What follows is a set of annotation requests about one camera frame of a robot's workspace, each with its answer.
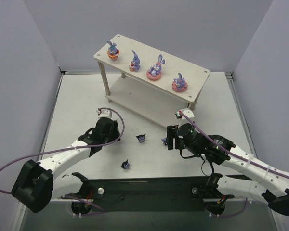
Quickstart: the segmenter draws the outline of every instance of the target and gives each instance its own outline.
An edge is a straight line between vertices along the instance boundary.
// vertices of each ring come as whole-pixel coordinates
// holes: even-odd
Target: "wall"
[[[61,70],[98,71],[93,55],[122,34],[211,71],[231,71],[272,0],[24,2]]]
[[[289,171],[289,0],[274,0],[234,71],[257,156]],[[289,231],[289,218],[285,218]]]
[[[0,0],[0,166],[40,149],[60,75],[23,1]],[[0,174],[0,188],[12,189],[20,167]],[[10,230],[16,205],[0,194],[0,231]]]

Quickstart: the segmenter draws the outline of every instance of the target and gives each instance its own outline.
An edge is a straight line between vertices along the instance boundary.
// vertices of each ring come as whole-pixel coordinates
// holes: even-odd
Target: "tabletop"
[[[108,75],[109,82],[115,82],[117,76],[117,74]],[[108,103],[104,96],[100,74],[63,76],[45,151],[67,147],[86,130],[94,127],[97,121],[96,109],[99,107],[113,108],[122,115],[126,129],[121,141],[103,147],[101,151],[78,162],[63,174],[77,171],[89,179],[203,175],[200,158],[182,159],[177,150],[168,151],[162,144],[161,139],[166,136],[164,128],[116,103]],[[250,152],[224,72],[211,73],[203,87],[194,114],[195,122],[207,134],[222,135],[246,152]],[[113,119],[118,120],[121,130],[122,123],[119,118],[113,114]],[[136,136],[144,133],[146,140],[139,143]],[[184,150],[183,155],[190,153]],[[120,168],[126,159],[131,165],[129,170]],[[225,175],[238,174],[225,167],[215,165],[214,168],[215,172]],[[206,174],[210,174],[209,164],[205,164],[203,170]]]
[[[114,62],[108,57],[107,51],[110,46],[109,44],[106,44],[94,55],[94,58],[97,61],[110,65],[113,68],[120,70],[120,72],[185,102],[192,103],[195,101],[210,75],[210,70],[208,69],[177,58],[171,54],[123,35],[116,35],[111,39],[111,41],[115,42],[117,44],[116,47],[119,49],[118,59]],[[140,69],[138,72],[131,72],[129,69],[129,65],[134,56],[132,50],[136,52],[140,59]],[[158,81],[151,81],[146,77],[146,72],[158,61],[158,56],[160,54],[163,56],[163,59],[165,59],[165,64],[162,65],[162,77]],[[173,80],[179,78],[179,72],[188,84],[188,90],[181,93],[175,92],[171,87]]]

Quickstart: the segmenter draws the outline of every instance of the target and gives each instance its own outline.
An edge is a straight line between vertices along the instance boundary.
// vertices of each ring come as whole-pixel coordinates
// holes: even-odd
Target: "gray floor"
[[[241,209],[242,201],[227,202],[225,214]],[[51,202],[37,214],[26,210],[22,231],[276,231],[272,213],[259,202],[233,218],[209,218],[203,212],[109,212],[73,218],[68,202]]]

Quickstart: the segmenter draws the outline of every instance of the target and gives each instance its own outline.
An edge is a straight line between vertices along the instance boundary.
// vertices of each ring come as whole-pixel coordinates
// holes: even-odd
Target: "screw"
[[[99,189],[97,190],[97,193],[98,193],[99,195],[103,195],[104,192],[105,192],[105,190],[104,190],[103,188],[99,188]]]
[[[197,194],[198,193],[198,188],[196,188],[196,187],[192,188],[192,193],[193,194]]]

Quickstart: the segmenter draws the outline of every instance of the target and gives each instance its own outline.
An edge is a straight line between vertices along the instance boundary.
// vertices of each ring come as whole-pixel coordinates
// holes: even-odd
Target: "robotic arm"
[[[112,142],[120,136],[117,121],[111,119],[112,112],[98,110],[98,114],[96,126],[86,131],[62,152],[38,162],[27,161],[13,186],[12,196],[37,213],[51,199],[68,193],[77,193],[85,182],[80,174],[63,176],[65,180],[58,181],[59,184],[54,184],[53,181],[80,160],[91,157],[101,150],[103,144]]]
[[[211,165],[215,163],[229,167],[252,179],[239,180],[212,173],[207,182],[208,190],[217,189],[223,195],[244,196],[261,201],[277,213],[289,216],[289,179],[277,175],[280,173],[289,176],[288,172],[274,168],[273,172],[277,174],[272,173],[270,169],[273,168],[268,164],[222,136],[209,136],[219,146],[212,143],[203,134],[195,131],[190,123],[194,120],[194,114],[189,109],[177,112],[176,116],[181,119],[179,125],[167,127],[168,150],[173,149],[175,139],[175,149],[178,149],[181,155],[182,149],[187,149],[193,154],[184,158],[199,157]],[[230,156],[221,147],[235,155]],[[211,212],[219,214],[218,208],[218,205],[211,207]]]

